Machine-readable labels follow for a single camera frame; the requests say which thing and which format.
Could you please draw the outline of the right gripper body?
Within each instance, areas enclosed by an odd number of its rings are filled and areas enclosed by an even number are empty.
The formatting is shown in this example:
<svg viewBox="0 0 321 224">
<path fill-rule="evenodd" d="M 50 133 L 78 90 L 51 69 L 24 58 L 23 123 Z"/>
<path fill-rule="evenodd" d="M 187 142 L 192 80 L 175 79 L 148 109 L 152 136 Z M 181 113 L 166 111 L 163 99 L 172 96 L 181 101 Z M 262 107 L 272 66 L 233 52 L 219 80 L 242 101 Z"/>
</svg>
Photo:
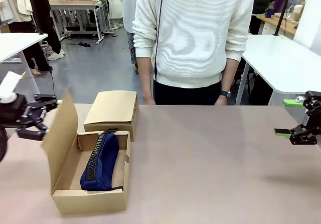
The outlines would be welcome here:
<svg viewBox="0 0 321 224">
<path fill-rule="evenodd" d="M 305 115 L 305 129 L 312 134 L 321 134 L 321 103 L 313 103 L 311 109 L 308 109 Z"/>
</svg>

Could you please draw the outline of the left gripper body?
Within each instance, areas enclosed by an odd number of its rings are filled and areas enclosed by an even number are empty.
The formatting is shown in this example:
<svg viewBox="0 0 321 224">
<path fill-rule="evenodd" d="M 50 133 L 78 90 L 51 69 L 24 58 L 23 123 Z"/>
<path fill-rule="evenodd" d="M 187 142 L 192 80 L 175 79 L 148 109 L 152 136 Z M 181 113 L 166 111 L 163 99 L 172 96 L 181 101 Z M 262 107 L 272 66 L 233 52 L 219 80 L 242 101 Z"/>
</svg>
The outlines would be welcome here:
<svg viewBox="0 0 321 224">
<path fill-rule="evenodd" d="M 35 101 L 27 102 L 22 94 L 10 103 L 1 103 L 0 99 L 0 131 L 5 128 L 22 128 L 35 126 L 35 122 L 29 118 L 31 106 Z"/>
</svg>

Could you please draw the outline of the brown cardboard box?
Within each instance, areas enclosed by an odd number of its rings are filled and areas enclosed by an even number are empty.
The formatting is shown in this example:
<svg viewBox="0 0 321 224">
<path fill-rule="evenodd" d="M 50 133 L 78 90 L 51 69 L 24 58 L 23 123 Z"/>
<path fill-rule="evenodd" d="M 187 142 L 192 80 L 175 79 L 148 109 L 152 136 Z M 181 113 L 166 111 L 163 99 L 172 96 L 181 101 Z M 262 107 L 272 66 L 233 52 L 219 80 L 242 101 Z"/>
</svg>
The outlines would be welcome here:
<svg viewBox="0 0 321 224">
<path fill-rule="evenodd" d="M 129 131 L 116 131 L 118 141 L 111 178 L 111 190 L 87 191 L 80 180 L 97 141 L 105 134 L 78 132 L 78 115 L 71 93 L 66 91 L 59 104 L 42 148 L 47 155 L 51 197 L 61 214 L 125 210 L 130 181 Z"/>
<path fill-rule="evenodd" d="M 129 131 L 134 141 L 138 114 L 138 94 L 135 91 L 113 90 L 99 92 L 83 124 L 87 132 L 116 128 Z"/>
</svg>

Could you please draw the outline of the blue zippered pencil case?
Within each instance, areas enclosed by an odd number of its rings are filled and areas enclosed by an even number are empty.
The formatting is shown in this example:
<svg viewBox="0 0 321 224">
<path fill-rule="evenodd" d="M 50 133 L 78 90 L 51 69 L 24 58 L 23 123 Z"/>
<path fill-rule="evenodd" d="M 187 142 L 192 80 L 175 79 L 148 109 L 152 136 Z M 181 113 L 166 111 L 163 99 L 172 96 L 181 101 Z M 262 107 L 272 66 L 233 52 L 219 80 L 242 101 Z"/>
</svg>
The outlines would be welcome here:
<svg viewBox="0 0 321 224">
<path fill-rule="evenodd" d="M 98 136 L 96 145 L 81 175 L 80 185 L 85 191 L 112 191 L 112 177 L 119 153 L 119 143 L 114 134 L 117 129 L 105 131 Z"/>
</svg>

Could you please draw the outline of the person's right forearm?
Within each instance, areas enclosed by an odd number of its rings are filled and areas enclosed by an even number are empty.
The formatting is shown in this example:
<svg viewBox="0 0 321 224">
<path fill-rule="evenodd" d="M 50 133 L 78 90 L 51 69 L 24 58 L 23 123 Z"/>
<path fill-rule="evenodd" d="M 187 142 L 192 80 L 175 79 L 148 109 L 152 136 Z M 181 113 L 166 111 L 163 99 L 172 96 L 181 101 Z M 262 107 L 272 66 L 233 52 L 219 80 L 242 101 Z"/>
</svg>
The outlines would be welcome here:
<svg viewBox="0 0 321 224">
<path fill-rule="evenodd" d="M 137 58 L 141 91 L 143 98 L 151 98 L 151 59 L 146 57 Z"/>
</svg>

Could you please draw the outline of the person's left forearm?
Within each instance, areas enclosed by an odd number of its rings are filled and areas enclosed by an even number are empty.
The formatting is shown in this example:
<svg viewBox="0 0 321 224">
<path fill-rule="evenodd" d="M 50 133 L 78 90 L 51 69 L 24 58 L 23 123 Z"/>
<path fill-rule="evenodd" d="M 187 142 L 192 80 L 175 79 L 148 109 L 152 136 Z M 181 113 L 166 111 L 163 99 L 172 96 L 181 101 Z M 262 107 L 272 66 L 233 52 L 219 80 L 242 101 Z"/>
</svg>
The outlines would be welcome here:
<svg viewBox="0 0 321 224">
<path fill-rule="evenodd" d="M 232 86 L 239 61 L 228 58 L 222 75 L 221 90 L 229 92 Z"/>
</svg>

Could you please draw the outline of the background person dark trousers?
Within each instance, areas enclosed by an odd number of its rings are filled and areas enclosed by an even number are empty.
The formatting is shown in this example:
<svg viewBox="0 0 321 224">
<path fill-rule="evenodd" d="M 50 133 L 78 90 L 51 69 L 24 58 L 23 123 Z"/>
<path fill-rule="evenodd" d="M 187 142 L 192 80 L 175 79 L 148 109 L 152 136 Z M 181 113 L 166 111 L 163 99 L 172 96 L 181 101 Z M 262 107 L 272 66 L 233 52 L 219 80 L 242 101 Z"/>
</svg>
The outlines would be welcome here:
<svg viewBox="0 0 321 224">
<path fill-rule="evenodd" d="M 34 33 L 33 22 L 12 22 L 9 24 L 9 29 L 11 33 Z M 44 53 L 40 47 L 39 43 L 36 43 L 25 50 L 23 50 L 25 59 L 28 63 L 28 66 L 31 69 L 35 69 L 37 65 L 39 71 L 50 71 L 51 67 L 49 66 Z"/>
</svg>

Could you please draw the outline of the white table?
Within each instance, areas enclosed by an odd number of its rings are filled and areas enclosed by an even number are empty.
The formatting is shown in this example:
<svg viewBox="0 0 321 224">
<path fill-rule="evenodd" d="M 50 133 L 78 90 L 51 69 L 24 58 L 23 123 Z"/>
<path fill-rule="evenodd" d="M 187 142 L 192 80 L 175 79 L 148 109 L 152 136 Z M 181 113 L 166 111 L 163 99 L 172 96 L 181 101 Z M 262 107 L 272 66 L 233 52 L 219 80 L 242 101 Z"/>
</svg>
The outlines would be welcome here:
<svg viewBox="0 0 321 224">
<path fill-rule="evenodd" d="M 289 95 L 321 92 L 321 56 L 285 36 L 248 35 L 246 64 L 235 104 L 239 105 L 249 68 L 273 89 L 269 105 L 283 105 Z"/>
<path fill-rule="evenodd" d="M 23 50 L 39 43 L 47 36 L 47 34 L 39 33 L 0 33 L 0 63 L 5 62 L 15 55 L 19 55 L 20 60 L 24 65 L 27 79 L 31 84 L 33 94 L 39 94 L 40 92 L 23 54 Z"/>
</svg>

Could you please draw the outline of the wooden desk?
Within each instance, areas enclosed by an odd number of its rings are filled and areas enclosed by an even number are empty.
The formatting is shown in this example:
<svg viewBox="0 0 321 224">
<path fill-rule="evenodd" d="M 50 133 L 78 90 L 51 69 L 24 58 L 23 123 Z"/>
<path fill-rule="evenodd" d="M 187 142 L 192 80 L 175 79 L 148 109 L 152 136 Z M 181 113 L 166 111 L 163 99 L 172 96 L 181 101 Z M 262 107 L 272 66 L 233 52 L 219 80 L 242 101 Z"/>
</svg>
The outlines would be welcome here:
<svg viewBox="0 0 321 224">
<path fill-rule="evenodd" d="M 259 34 L 273 35 L 280 18 L 276 15 L 272 15 L 270 18 L 266 18 L 264 14 L 256 15 L 256 18 L 262 21 L 262 27 L 259 30 Z M 290 19 L 283 19 L 280 25 L 278 34 L 287 38 L 293 39 L 297 30 L 298 23 L 293 22 Z"/>
</svg>

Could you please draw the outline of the background person in black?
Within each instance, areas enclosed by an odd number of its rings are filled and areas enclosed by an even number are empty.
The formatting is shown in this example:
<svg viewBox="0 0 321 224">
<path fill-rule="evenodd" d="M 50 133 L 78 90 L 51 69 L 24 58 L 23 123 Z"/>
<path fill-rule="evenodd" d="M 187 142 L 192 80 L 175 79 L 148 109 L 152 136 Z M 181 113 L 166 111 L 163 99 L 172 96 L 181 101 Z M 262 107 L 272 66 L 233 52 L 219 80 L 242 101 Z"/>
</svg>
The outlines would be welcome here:
<svg viewBox="0 0 321 224">
<path fill-rule="evenodd" d="M 39 17 L 39 23 L 44 33 L 48 35 L 47 42 L 52 48 L 52 54 L 48 57 L 49 61 L 55 61 L 64 57 L 65 52 L 62 49 L 58 35 L 54 28 L 53 20 L 50 16 L 49 0 L 34 0 L 36 11 Z"/>
</svg>

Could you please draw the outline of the white panel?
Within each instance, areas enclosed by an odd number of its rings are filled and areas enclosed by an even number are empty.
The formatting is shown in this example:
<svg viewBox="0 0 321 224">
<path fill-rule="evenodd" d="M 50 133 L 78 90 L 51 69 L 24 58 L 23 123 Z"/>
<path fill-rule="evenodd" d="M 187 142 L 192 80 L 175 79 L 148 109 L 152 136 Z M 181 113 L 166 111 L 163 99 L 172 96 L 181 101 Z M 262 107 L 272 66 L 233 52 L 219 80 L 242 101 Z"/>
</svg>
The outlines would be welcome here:
<svg viewBox="0 0 321 224">
<path fill-rule="evenodd" d="M 321 0 L 306 0 L 293 40 L 321 56 Z"/>
</svg>

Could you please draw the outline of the white cylinder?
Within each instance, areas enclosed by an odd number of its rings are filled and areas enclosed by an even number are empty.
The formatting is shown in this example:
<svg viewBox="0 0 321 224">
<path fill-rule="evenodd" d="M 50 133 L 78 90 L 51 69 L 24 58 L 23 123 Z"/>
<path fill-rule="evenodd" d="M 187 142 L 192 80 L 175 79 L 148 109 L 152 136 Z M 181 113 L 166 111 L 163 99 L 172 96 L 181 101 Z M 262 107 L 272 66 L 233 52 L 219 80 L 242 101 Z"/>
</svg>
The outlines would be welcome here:
<svg viewBox="0 0 321 224">
<path fill-rule="evenodd" d="M 302 9 L 303 9 L 303 5 L 299 4 L 299 5 L 295 5 L 294 9 L 293 9 L 293 16 L 292 19 L 294 21 L 299 21 L 299 19 L 301 18 L 302 15 Z"/>
</svg>

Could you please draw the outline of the black pole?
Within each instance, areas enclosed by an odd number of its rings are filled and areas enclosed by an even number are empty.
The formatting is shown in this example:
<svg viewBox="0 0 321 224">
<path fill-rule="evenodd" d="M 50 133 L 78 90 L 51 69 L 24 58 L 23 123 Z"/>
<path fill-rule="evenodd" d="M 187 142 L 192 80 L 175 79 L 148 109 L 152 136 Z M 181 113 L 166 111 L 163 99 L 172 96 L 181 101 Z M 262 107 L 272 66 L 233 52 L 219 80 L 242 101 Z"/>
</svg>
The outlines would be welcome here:
<svg viewBox="0 0 321 224">
<path fill-rule="evenodd" d="M 283 21 L 283 18 L 284 18 L 284 14 L 285 14 L 285 11 L 286 11 L 287 4 L 288 4 L 288 0 L 284 0 L 284 4 L 283 4 L 282 11 L 281 11 L 281 15 L 279 17 L 278 24 L 277 24 L 275 32 L 273 34 L 274 36 L 278 36 L 279 30 L 280 30 L 280 27 L 281 27 L 281 24 L 282 24 L 282 21 Z"/>
<path fill-rule="evenodd" d="M 43 30 L 41 28 L 41 25 L 39 23 L 39 17 L 38 17 L 37 11 L 36 11 L 36 5 L 34 3 L 34 0 L 30 0 L 30 3 L 31 3 L 31 6 L 32 6 L 32 11 L 33 11 L 33 19 L 35 21 L 35 25 L 37 26 L 38 33 L 43 35 L 44 32 L 43 32 Z"/>
</svg>

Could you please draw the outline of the purple garment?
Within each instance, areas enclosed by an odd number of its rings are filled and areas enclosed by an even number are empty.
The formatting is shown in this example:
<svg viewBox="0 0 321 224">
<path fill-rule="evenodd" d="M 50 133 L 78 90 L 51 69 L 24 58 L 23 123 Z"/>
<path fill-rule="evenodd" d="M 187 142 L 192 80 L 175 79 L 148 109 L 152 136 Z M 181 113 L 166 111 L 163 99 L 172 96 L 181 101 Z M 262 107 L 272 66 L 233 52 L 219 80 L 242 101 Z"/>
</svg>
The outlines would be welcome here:
<svg viewBox="0 0 321 224">
<path fill-rule="evenodd" d="M 273 4 L 273 13 L 281 13 L 285 0 L 275 0 Z"/>
</svg>

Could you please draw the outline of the cream hanging jacket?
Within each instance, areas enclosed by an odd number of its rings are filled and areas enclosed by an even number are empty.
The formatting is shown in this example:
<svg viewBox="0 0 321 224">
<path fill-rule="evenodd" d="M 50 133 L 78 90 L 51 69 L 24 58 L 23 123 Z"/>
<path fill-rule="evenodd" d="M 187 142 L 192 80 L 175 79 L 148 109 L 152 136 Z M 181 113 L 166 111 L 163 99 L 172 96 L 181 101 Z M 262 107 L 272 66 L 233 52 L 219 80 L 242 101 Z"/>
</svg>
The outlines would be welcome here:
<svg viewBox="0 0 321 224">
<path fill-rule="evenodd" d="M 32 5 L 30 0 L 17 0 L 18 22 L 28 22 L 33 15 Z"/>
</svg>

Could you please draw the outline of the grey workbench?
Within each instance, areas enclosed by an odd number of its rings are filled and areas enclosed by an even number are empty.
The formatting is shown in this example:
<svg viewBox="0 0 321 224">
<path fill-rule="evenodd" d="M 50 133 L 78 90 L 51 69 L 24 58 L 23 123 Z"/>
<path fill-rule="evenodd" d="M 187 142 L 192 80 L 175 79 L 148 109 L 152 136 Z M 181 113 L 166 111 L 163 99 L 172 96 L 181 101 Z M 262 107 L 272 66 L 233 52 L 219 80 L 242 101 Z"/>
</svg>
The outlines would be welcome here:
<svg viewBox="0 0 321 224">
<path fill-rule="evenodd" d="M 115 34 L 108 5 L 101 1 L 50 1 L 51 14 L 60 39 L 71 35 L 91 35 L 98 45 L 107 34 Z"/>
</svg>

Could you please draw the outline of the white hanging garment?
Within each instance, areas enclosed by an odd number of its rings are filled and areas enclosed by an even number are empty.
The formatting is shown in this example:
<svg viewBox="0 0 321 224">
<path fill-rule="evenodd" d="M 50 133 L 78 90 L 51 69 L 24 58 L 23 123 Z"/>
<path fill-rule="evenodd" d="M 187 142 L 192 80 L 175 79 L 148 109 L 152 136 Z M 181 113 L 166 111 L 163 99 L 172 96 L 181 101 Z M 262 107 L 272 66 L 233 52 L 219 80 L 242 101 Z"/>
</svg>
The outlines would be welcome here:
<svg viewBox="0 0 321 224">
<path fill-rule="evenodd" d="M 10 24 L 14 20 L 14 15 L 8 0 L 0 0 L 0 22 Z"/>
</svg>

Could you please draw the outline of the black trousers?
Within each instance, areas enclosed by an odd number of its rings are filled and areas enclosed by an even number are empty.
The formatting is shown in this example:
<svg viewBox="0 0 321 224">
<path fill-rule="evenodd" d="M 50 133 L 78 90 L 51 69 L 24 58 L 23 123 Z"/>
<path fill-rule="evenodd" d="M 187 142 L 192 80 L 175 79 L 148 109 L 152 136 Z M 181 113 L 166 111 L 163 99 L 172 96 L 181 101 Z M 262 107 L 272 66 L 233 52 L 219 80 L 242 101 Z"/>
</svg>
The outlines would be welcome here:
<svg viewBox="0 0 321 224">
<path fill-rule="evenodd" d="M 220 93 L 220 81 L 201 88 L 173 87 L 153 81 L 156 105 L 214 105 Z"/>
</svg>

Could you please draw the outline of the background person white top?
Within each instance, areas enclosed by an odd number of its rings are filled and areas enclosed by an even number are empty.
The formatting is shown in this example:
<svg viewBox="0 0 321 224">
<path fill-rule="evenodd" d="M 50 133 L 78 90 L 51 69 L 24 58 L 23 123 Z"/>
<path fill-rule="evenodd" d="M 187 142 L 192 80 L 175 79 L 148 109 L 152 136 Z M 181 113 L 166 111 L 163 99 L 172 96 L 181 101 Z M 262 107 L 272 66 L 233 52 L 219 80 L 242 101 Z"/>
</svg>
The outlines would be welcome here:
<svg viewBox="0 0 321 224">
<path fill-rule="evenodd" d="M 127 31 L 128 36 L 128 46 L 130 51 L 131 64 L 133 66 L 134 72 L 139 74 L 136 53 L 134 47 L 134 32 L 132 22 L 135 19 L 135 9 L 136 9 L 136 0 L 120 0 L 123 6 L 123 25 Z"/>
</svg>

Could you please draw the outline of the person in white sweater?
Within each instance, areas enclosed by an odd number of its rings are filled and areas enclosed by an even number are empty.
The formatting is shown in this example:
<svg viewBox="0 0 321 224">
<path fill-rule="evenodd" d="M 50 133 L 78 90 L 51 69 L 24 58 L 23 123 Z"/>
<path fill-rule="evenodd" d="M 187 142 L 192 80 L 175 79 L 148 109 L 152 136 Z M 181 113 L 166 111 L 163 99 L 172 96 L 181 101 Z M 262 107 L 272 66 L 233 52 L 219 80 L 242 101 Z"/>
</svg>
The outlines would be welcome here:
<svg viewBox="0 0 321 224">
<path fill-rule="evenodd" d="M 246 49 L 253 1 L 136 0 L 136 56 L 151 59 L 164 85 L 218 83 L 227 59 L 240 60 Z"/>
</svg>

